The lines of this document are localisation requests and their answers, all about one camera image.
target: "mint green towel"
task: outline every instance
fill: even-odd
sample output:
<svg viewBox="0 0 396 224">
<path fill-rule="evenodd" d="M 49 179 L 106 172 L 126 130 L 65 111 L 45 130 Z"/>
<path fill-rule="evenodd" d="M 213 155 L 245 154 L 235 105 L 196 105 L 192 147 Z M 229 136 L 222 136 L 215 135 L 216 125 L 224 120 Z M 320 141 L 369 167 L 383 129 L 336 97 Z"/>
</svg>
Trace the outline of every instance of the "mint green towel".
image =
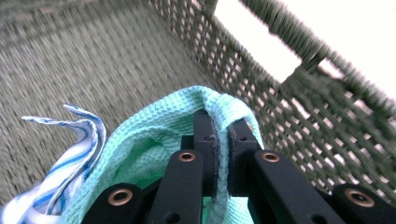
<svg viewBox="0 0 396 224">
<path fill-rule="evenodd" d="M 182 135 L 192 134 L 193 114 L 204 108 L 215 122 L 219 137 L 219 180 L 216 198 L 205 200 L 204 223 L 252 222 L 246 198 L 227 192 L 227 127 L 244 118 L 262 144 L 257 120 L 240 100 L 195 86 L 177 91 L 124 121 L 109 137 L 93 172 L 66 207 L 61 223 L 80 223 L 106 188 L 123 182 L 144 188 L 160 178 L 170 156 L 180 149 Z"/>
</svg>

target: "black clamp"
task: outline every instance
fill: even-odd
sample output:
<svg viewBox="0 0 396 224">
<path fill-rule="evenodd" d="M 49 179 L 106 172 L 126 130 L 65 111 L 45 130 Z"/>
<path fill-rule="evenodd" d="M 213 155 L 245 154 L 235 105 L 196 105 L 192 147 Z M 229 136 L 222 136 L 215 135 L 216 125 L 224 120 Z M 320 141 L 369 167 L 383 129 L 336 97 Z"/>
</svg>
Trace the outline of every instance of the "black clamp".
<svg viewBox="0 0 396 224">
<path fill-rule="evenodd" d="M 243 119 L 229 127 L 228 189 L 248 197 L 255 223 L 396 223 L 396 209 L 370 190 L 341 185 L 318 191 L 282 154 L 262 150 Z M 183 136 L 163 178 L 145 189 L 117 184 L 101 193 L 83 223 L 201 223 L 203 196 L 215 196 L 219 144 L 204 110 Z"/>
</svg>

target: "striped cloth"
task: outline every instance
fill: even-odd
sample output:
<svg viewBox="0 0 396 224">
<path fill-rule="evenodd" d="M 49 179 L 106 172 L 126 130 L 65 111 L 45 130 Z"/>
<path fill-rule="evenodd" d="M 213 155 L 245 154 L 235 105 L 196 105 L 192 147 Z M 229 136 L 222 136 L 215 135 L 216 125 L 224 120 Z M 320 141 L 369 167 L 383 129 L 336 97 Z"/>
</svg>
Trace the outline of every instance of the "striped cloth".
<svg viewBox="0 0 396 224">
<path fill-rule="evenodd" d="M 106 141 L 105 126 L 88 111 L 75 105 L 64 107 L 82 119 L 62 121 L 23 117 L 32 122 L 72 129 L 78 141 L 52 166 L 43 182 L 0 210 L 1 223 L 57 223 L 66 205 L 91 173 Z"/>
</svg>

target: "laundry basket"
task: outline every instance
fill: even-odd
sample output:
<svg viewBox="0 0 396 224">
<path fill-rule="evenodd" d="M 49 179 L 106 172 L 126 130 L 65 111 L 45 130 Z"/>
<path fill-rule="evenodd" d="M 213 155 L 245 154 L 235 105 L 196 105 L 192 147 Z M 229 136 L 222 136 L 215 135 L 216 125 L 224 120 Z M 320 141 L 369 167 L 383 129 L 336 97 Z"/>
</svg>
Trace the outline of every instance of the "laundry basket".
<svg viewBox="0 0 396 224">
<path fill-rule="evenodd" d="M 283 83 L 213 16 L 217 1 L 0 2 L 0 206 L 42 179 L 74 140 L 21 116 L 69 119 L 62 104 L 70 103 L 112 132 L 191 85 L 245 101 L 267 148 L 316 188 L 359 183 L 395 205 L 395 104 L 282 4 L 243 2 L 302 59 Z M 342 75 L 320 69 L 323 60 Z"/>
</svg>

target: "blue and white striped fabric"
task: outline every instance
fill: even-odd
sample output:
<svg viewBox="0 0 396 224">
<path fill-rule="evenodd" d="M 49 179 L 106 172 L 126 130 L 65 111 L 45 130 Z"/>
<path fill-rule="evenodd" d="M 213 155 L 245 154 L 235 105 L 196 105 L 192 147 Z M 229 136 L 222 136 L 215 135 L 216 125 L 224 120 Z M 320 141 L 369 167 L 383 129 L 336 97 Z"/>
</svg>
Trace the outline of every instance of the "blue and white striped fabric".
<svg viewBox="0 0 396 224">
<path fill-rule="evenodd" d="M 17 196 L 0 210 L 1 223 L 57 223 L 98 160 L 106 141 L 105 125 L 94 114 L 77 106 L 64 107 L 82 119 L 61 121 L 23 117 L 37 123 L 72 129 L 78 141 L 52 166 L 42 183 Z"/>
</svg>

